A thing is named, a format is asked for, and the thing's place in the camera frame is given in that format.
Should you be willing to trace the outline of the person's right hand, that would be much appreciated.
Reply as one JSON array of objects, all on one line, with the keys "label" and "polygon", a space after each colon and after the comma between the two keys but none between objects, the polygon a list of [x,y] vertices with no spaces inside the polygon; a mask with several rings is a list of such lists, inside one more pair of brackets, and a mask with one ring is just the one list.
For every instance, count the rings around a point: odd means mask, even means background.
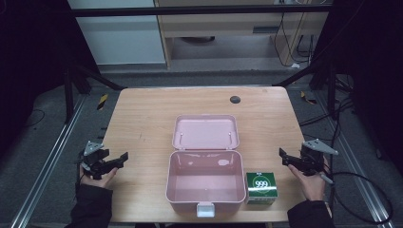
[{"label": "person's right hand", "polygon": [[316,173],[313,176],[305,176],[292,164],[289,164],[288,168],[299,181],[302,193],[307,200],[310,201],[324,200],[324,192],[326,185],[326,180],[324,179],[325,177],[324,172]]}]

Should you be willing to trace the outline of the aluminium floor rail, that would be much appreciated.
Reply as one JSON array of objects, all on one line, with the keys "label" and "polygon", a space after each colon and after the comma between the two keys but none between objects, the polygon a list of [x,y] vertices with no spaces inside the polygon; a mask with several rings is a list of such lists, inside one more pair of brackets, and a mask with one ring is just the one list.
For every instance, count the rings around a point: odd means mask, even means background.
[{"label": "aluminium floor rail", "polygon": [[62,155],[67,141],[76,125],[86,101],[86,95],[79,95],[76,104],[73,107],[73,114],[71,119],[64,124],[55,144],[50,150],[48,157],[38,174],[34,184],[29,190],[24,203],[18,210],[17,214],[13,218],[9,228],[26,228],[29,224],[29,220],[37,206],[39,199],[42,197],[45,188],[48,184],[48,180],[53,173],[53,170]]},{"label": "aluminium floor rail", "polygon": [[323,109],[326,115],[326,120],[334,131],[331,144],[332,148],[336,148],[338,155],[341,156],[346,165],[347,171],[334,172],[334,176],[350,176],[355,181],[355,185],[360,192],[360,196],[364,200],[372,218],[363,218],[354,211],[352,211],[340,198],[335,197],[337,203],[343,207],[348,213],[363,222],[370,223],[377,228],[395,228],[393,217],[393,205],[389,201],[385,192],[379,188],[372,180],[370,180],[357,158],[355,157],[351,146],[348,144],[344,134],[339,126],[339,121],[335,121],[332,117],[336,110],[329,111],[327,109],[327,102],[322,93],[316,94],[317,103]]}]

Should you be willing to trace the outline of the black horizontal bar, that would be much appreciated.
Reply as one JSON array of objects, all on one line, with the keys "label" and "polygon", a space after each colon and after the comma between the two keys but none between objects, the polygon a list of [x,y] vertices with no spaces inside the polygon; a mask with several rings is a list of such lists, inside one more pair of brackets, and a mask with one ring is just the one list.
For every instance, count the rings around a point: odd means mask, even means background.
[{"label": "black horizontal bar", "polygon": [[71,9],[75,17],[193,15],[236,13],[327,12],[332,5],[246,5],[246,6],[191,6],[124,9]]}]

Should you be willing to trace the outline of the green and white carton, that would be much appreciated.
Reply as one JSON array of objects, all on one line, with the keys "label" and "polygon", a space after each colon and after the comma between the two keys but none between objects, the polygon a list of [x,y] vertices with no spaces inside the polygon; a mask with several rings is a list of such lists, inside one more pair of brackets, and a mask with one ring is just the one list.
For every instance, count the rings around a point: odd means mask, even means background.
[{"label": "green and white carton", "polygon": [[272,205],[278,198],[278,187],[273,173],[248,172],[245,178],[247,204]]}]

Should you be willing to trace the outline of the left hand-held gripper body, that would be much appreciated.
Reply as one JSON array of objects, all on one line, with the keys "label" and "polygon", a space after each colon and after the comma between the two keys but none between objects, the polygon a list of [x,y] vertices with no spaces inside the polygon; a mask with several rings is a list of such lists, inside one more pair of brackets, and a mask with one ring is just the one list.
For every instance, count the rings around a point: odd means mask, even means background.
[{"label": "left hand-held gripper body", "polygon": [[105,157],[108,155],[109,150],[104,149],[102,143],[88,141],[84,150],[79,154],[78,165],[83,169],[85,175],[99,180],[106,173],[103,165],[106,163]]}]

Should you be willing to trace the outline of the black metal stand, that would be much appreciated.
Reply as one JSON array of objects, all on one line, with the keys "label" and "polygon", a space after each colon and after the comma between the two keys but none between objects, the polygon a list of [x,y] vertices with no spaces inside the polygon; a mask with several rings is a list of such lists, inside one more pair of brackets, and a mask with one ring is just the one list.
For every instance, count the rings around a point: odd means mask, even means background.
[{"label": "black metal stand", "polygon": [[90,70],[84,66],[68,66],[63,76],[65,88],[66,124],[72,120],[73,115],[75,114],[73,107],[73,88],[76,87],[80,94],[89,94],[91,91],[91,85],[87,81],[87,77],[94,79],[95,81],[113,90],[125,89],[124,86],[117,85],[103,77],[100,73]]},{"label": "black metal stand", "polygon": [[336,68],[331,60],[314,60],[309,66],[300,70],[291,77],[274,84],[274,86],[287,87],[304,76],[312,75],[309,87],[313,90],[321,89],[327,85],[327,111],[336,119]]}]

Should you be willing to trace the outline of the person's left hand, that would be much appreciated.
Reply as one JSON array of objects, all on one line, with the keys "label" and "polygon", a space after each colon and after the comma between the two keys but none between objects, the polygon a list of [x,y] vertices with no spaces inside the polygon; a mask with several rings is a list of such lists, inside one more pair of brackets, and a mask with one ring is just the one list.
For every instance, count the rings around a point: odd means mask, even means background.
[{"label": "person's left hand", "polygon": [[117,172],[118,172],[118,169],[113,168],[110,172],[103,175],[100,180],[95,180],[91,176],[86,175],[84,172],[84,168],[81,167],[79,180],[80,180],[81,184],[108,189],[109,185],[111,184],[111,182],[112,182],[113,178],[115,177],[115,175],[117,174]]}]

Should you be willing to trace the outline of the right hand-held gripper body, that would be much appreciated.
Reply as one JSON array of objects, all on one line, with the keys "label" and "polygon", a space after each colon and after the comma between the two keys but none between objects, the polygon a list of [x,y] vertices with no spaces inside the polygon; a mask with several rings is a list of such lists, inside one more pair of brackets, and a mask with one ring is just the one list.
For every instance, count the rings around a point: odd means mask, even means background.
[{"label": "right hand-held gripper body", "polygon": [[324,154],[337,155],[338,152],[319,139],[302,143],[300,157],[307,164],[307,167],[302,169],[305,176],[313,176],[323,170]]}]

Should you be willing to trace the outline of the light wooden desk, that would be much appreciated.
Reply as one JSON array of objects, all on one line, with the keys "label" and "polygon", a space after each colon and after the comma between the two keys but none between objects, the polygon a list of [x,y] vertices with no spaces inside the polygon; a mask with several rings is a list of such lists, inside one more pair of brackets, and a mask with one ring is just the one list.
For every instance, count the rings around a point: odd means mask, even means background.
[{"label": "light wooden desk", "polygon": [[[240,6],[240,5],[326,5],[333,0],[153,0],[157,7]],[[326,12],[238,13],[161,15],[158,17],[165,39],[233,35],[269,35],[280,62],[297,61],[301,37],[318,37]]]}]

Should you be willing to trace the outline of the pink plastic box with lid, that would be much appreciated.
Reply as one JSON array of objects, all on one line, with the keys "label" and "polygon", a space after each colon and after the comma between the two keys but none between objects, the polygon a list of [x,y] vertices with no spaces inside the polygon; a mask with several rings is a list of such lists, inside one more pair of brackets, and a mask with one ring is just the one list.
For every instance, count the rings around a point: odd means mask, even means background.
[{"label": "pink plastic box with lid", "polygon": [[232,115],[176,119],[165,190],[175,212],[213,218],[240,209],[246,190],[239,144]]}]

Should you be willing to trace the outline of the white cabinet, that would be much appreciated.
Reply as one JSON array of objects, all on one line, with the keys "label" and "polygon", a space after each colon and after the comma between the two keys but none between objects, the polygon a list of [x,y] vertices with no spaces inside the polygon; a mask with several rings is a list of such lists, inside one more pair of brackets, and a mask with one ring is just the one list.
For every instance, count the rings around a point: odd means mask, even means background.
[{"label": "white cabinet", "polygon": [[[153,0],[67,0],[73,10],[154,7]],[[98,66],[164,64],[156,16],[76,18]]]}]

